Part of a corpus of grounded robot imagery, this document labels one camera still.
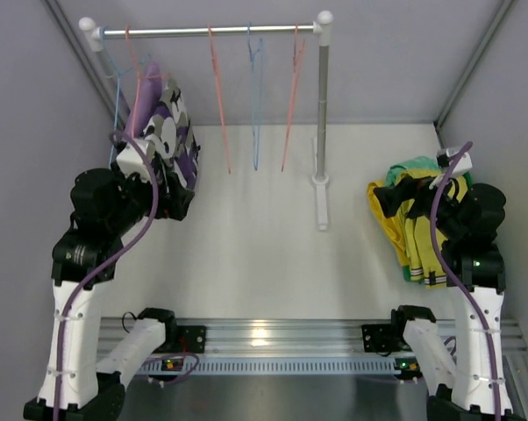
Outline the green tie-dye trousers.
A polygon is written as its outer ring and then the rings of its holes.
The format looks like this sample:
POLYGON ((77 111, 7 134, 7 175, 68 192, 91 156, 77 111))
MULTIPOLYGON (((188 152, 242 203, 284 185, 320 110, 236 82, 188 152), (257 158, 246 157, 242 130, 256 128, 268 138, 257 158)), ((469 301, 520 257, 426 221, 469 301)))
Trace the green tie-dye trousers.
POLYGON ((385 185, 395 186, 401 174, 411 176, 433 176, 439 173, 437 162, 427 156, 417 156, 415 158, 393 164, 385 176, 385 185))

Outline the pink hanger of olive trousers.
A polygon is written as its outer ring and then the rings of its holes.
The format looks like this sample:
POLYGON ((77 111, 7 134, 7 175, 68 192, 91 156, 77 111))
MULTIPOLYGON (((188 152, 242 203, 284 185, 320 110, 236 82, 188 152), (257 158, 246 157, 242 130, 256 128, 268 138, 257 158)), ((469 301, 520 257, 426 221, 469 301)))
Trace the pink hanger of olive trousers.
POLYGON ((223 103, 222 83, 221 83, 221 74, 219 71, 218 54, 217 54, 217 50, 215 47, 213 30, 210 25, 207 26, 207 30, 208 30, 208 37, 210 40, 211 62, 212 62, 216 94, 217 94, 217 100, 218 100, 219 119, 220 119, 222 136, 223 136, 223 141, 224 141, 225 162, 227 166, 227 172, 229 175, 231 175, 232 174, 232 162, 231 162, 231 155, 230 155, 228 133, 227 133, 226 123, 225 123, 225 110, 224 110, 224 103, 223 103))

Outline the blue hanger of green trousers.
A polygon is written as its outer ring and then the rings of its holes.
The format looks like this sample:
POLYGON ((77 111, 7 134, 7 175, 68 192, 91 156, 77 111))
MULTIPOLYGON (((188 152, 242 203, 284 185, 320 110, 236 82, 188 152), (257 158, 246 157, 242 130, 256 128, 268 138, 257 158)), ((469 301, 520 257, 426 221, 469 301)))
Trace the blue hanger of green trousers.
POLYGON ((256 47, 252 45, 252 24, 246 29, 246 42, 250 62, 250 100, 251 100, 251 128, 253 138, 253 169, 257 171, 260 164, 260 136, 262 118, 262 91, 263 91, 263 68, 264 68, 264 43, 259 38, 256 47))

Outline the pink hanger of yellow trousers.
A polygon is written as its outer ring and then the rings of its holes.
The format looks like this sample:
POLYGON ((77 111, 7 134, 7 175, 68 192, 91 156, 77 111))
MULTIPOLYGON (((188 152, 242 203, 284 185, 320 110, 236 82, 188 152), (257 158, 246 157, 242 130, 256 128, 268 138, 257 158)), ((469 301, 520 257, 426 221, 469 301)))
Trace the pink hanger of yellow trousers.
POLYGON ((300 38, 300 26, 296 25, 294 30, 294 44, 293 44, 293 56, 292 56, 292 78, 291 78, 291 88, 289 94, 289 107, 287 113, 287 125, 285 132, 284 147, 282 153, 282 165, 281 171, 283 172, 286 167, 286 162, 289 152, 289 140, 291 134, 291 128, 293 125, 293 118, 295 115, 296 108, 296 96, 298 91, 299 78, 301 73, 301 67, 303 62, 303 57, 306 49, 306 41, 300 38))

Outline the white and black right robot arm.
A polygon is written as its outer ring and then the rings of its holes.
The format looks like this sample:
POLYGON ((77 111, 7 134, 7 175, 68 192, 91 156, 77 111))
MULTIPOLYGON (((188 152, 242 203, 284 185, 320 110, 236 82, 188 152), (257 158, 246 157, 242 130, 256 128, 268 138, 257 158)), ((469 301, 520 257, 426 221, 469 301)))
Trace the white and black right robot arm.
POLYGON ((458 185, 448 183, 437 197, 431 182, 406 176, 395 186, 374 186, 372 195, 384 217, 410 203, 407 218, 426 219, 443 234, 439 253, 453 305, 456 353, 448 351, 427 307, 393 310, 393 333, 417 360, 428 391, 428 419, 517 420, 503 374, 505 265, 495 242, 506 197, 485 183, 473 184, 462 197, 454 194, 458 185))

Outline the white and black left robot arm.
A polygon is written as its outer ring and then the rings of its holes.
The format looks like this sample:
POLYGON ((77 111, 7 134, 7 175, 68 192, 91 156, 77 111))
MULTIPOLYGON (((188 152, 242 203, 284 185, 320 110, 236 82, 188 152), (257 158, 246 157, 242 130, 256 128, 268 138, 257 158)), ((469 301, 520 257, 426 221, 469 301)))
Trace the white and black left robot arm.
POLYGON ((194 197, 177 175, 154 183, 139 174, 95 168, 75 179, 70 227, 53 249, 54 332, 39 395, 25 404, 26 420, 115 420, 135 374, 153 354, 171 382, 187 358, 203 348, 185 335, 171 310, 146 308, 103 360, 96 358, 101 305, 118 258, 130 249, 122 237, 142 218, 185 218, 194 197))

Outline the camouflage trousers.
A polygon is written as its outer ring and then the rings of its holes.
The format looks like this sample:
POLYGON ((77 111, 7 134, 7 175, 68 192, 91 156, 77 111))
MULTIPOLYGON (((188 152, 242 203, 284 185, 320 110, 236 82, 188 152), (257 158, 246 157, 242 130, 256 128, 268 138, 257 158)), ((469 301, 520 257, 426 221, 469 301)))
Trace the camouflage trousers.
POLYGON ((174 78, 167 79, 142 138, 155 146, 155 172, 176 173, 182 186, 195 193, 200 146, 196 142, 182 91, 174 78))

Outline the purple trousers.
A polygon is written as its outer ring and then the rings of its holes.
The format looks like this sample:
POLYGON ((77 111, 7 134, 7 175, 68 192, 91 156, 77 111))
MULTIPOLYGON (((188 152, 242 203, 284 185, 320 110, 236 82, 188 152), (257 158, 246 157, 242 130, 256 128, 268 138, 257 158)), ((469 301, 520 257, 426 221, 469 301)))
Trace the purple trousers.
POLYGON ((131 107, 130 116, 125 125, 125 133, 137 138, 154 113, 162 92, 162 77, 160 65, 157 61, 151 61, 147 66, 144 78, 140 82, 139 93, 131 107))

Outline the empty light blue hanger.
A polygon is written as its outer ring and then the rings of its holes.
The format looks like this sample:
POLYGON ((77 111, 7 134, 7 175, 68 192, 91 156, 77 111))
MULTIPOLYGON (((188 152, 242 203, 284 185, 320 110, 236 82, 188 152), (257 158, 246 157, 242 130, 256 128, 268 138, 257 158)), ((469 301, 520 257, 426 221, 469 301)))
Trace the empty light blue hanger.
POLYGON ((104 32, 107 29, 107 26, 101 26, 99 29, 99 36, 101 47, 103 48, 103 52, 105 53, 108 61, 108 69, 111 72, 107 75, 107 78, 109 81, 112 82, 112 85, 115 88, 112 128, 114 130, 117 130, 123 129, 125 127, 125 123, 127 122, 128 116, 130 114, 130 107, 125 98, 125 94, 122 91, 122 79, 125 78, 126 75, 131 73, 135 69, 135 67, 131 66, 127 69, 122 70, 118 66, 117 61, 112 57, 108 47, 106 46, 106 41, 104 40, 104 32))

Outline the silver clothes rack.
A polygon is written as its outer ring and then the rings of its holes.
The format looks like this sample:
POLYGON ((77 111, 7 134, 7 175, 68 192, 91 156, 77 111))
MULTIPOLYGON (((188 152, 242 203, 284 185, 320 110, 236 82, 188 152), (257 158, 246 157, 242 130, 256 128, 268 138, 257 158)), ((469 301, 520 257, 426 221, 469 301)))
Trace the silver clothes rack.
MULTIPOLYGON (((317 20, 308 25, 300 26, 300 35, 312 33, 318 36, 318 123, 317 135, 314 140, 314 174, 311 177, 315 190, 315 208, 317 225, 320 231, 329 227, 329 212, 327 199, 327 186, 329 176, 326 173, 326 134, 327 134, 327 104, 328 104, 328 73, 330 59, 330 45, 332 39, 333 15, 329 11, 321 11, 317 20)), ((99 29, 101 26, 90 18, 81 18, 79 28, 83 32, 91 50, 98 55, 100 61, 107 61, 100 43, 99 29)), ((296 25, 252 25, 252 35, 268 33, 292 33, 296 25)), ((217 36, 245 35, 246 26, 211 27, 214 39, 217 36)), ((138 29, 132 30, 106 30, 104 40, 123 38, 127 43, 133 38, 192 38, 208 37, 207 27, 195 28, 168 28, 168 29, 138 29)))

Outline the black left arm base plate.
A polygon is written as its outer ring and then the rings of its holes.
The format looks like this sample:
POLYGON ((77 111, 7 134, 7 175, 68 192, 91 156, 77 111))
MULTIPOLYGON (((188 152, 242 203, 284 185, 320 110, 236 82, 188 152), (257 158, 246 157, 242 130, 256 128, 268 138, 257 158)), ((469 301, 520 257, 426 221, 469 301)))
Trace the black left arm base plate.
POLYGON ((207 327, 205 325, 178 325, 156 349, 156 353, 204 353, 207 327))

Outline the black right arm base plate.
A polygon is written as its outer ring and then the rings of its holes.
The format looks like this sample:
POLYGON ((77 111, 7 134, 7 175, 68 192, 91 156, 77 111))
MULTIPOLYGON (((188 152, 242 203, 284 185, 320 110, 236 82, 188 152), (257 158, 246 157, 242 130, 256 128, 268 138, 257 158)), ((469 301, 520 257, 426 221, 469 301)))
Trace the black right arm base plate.
POLYGON ((361 326, 364 351, 389 356, 408 350, 399 331, 391 324, 370 324, 361 326))

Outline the aluminium mounting rail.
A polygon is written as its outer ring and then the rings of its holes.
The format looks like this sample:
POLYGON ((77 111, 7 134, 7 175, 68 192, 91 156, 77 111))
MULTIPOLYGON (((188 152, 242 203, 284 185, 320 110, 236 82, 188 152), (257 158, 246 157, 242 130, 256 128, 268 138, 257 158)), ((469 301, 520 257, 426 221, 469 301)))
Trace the aluminium mounting rail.
POLYGON ((361 326, 383 320, 187 319, 207 327, 196 375, 392 375, 408 351, 366 353, 361 326))

